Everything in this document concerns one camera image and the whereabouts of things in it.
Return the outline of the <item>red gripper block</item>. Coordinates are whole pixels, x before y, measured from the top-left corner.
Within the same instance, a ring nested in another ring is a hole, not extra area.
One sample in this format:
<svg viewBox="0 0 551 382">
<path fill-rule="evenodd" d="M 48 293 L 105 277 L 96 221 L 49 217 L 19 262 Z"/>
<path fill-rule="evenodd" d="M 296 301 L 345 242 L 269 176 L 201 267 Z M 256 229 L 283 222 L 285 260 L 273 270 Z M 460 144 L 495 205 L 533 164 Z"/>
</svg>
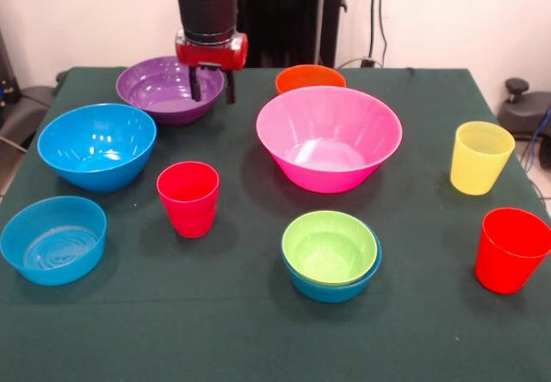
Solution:
<svg viewBox="0 0 551 382">
<path fill-rule="evenodd" d="M 201 86 L 196 67 L 213 67 L 224 71 L 226 76 L 226 103 L 235 103 L 233 71 L 242 70 L 248 54 L 248 36 L 237 32 L 233 37 L 217 45 L 203 45 L 188 40 L 182 29 L 176 32 L 176 55 L 182 64 L 189 66 L 189 87 L 195 102 L 201 100 Z"/>
</svg>

